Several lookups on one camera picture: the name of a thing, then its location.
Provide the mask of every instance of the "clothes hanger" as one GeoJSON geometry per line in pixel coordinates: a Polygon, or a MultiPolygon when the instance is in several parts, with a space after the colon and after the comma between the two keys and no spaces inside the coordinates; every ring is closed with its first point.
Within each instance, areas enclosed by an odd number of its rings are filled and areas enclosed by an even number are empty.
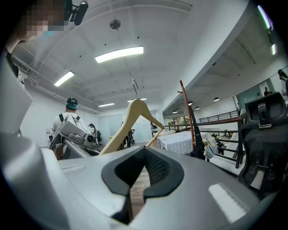
{"type": "Polygon", "coordinates": [[[160,134],[160,132],[165,129],[165,127],[151,115],[146,103],[138,99],[138,96],[137,96],[137,99],[131,101],[128,106],[127,115],[126,115],[126,119],[124,123],[122,124],[118,132],[112,137],[109,143],[103,148],[103,150],[101,151],[99,155],[117,151],[117,149],[123,142],[124,138],[126,137],[127,133],[130,131],[130,129],[132,128],[132,126],[134,125],[134,123],[136,122],[136,120],[138,119],[140,115],[142,115],[144,118],[151,121],[153,124],[155,124],[156,126],[160,128],[160,131],[156,133],[155,136],[151,139],[151,141],[149,141],[149,143],[146,145],[146,146],[150,146],[151,143],[160,134]]]}

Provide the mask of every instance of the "white ceiling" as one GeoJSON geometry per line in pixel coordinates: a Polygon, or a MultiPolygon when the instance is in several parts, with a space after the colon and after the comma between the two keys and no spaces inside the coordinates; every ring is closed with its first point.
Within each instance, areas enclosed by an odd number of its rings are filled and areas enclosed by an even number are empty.
{"type": "MultiPolygon", "coordinates": [[[[254,65],[253,62],[261,62],[271,55],[271,44],[267,38],[266,27],[261,14],[256,9],[249,22],[219,57],[216,64],[186,90],[188,100],[195,102],[194,107],[198,106],[201,109],[201,103],[206,95],[220,87],[230,77],[241,77],[245,69],[254,65]]],[[[183,108],[185,102],[182,96],[163,115],[171,115],[173,110],[181,112],[183,108]]]]}
{"type": "Polygon", "coordinates": [[[78,97],[83,105],[99,111],[109,107],[98,108],[97,105],[114,102],[113,108],[118,108],[134,99],[132,79],[137,81],[140,97],[146,97],[147,103],[160,103],[159,90],[165,83],[165,74],[173,66],[179,27],[191,10],[192,2],[112,1],[114,16],[121,22],[116,31],[109,26],[113,17],[108,1],[89,0],[80,26],[70,23],[53,36],[22,43],[13,54],[38,72],[29,78],[39,86],[63,97],[78,97]],[[143,55],[103,63],[95,61],[101,54],[140,45],[144,47],[143,55]],[[69,71],[75,75],[55,87],[54,83],[69,71]]]}

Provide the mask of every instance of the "table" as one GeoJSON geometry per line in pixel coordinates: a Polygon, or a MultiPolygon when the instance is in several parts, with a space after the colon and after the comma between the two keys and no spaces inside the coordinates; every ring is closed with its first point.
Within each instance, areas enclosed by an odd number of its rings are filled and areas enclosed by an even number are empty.
{"type": "MultiPolygon", "coordinates": [[[[201,133],[202,139],[208,138],[208,133],[201,133]]],[[[158,137],[160,147],[178,154],[189,154],[192,151],[191,131],[183,131],[158,137]]]]}

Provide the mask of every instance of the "ceiling light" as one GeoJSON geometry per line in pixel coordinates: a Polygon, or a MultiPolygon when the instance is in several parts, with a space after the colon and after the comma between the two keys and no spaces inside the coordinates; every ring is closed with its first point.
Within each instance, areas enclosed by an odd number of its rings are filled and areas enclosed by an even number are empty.
{"type": "Polygon", "coordinates": [[[120,57],[125,57],[125,56],[135,55],[135,54],[142,54],[142,53],[144,53],[143,46],[139,46],[139,47],[116,50],[116,51],[95,57],[95,59],[98,63],[101,63],[101,62],[115,59],[118,57],[120,58],[120,57]]]}
{"type": "Polygon", "coordinates": [[[276,44],[273,44],[271,48],[272,48],[272,55],[275,55],[277,53],[276,44]]]}
{"type": "Polygon", "coordinates": [[[114,103],[109,103],[109,104],[100,105],[100,106],[98,106],[98,107],[113,106],[113,105],[115,105],[115,104],[114,104],[114,103]]]}
{"type": "Polygon", "coordinates": [[[263,8],[260,5],[258,6],[258,9],[259,9],[264,21],[265,21],[267,29],[269,29],[270,28],[270,22],[269,22],[267,14],[265,13],[265,11],[263,10],[263,8]]]}
{"type": "Polygon", "coordinates": [[[54,85],[56,85],[57,87],[59,85],[61,85],[64,81],[68,80],[69,78],[73,77],[74,73],[72,71],[68,72],[67,74],[65,74],[62,78],[60,78],[60,80],[58,80],[54,85]]]}
{"type": "MultiPolygon", "coordinates": [[[[142,101],[145,101],[147,98],[140,98],[140,100],[142,100],[142,101]]],[[[135,99],[133,99],[133,100],[135,100],[135,99]]],[[[133,100],[128,100],[127,102],[131,102],[131,101],[133,101],[133,100]]]]}

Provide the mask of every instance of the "chair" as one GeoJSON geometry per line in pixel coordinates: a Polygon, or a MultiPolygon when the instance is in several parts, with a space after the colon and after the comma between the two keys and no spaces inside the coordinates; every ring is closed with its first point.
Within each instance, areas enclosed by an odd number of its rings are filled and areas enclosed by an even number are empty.
{"type": "Polygon", "coordinates": [[[97,130],[97,140],[100,146],[102,146],[102,144],[100,144],[100,142],[102,141],[102,137],[101,137],[101,133],[99,132],[99,130],[97,130]]]}
{"type": "Polygon", "coordinates": [[[278,191],[288,162],[287,106],[279,92],[246,104],[247,124],[240,126],[246,151],[239,180],[260,198],[278,191]]]}

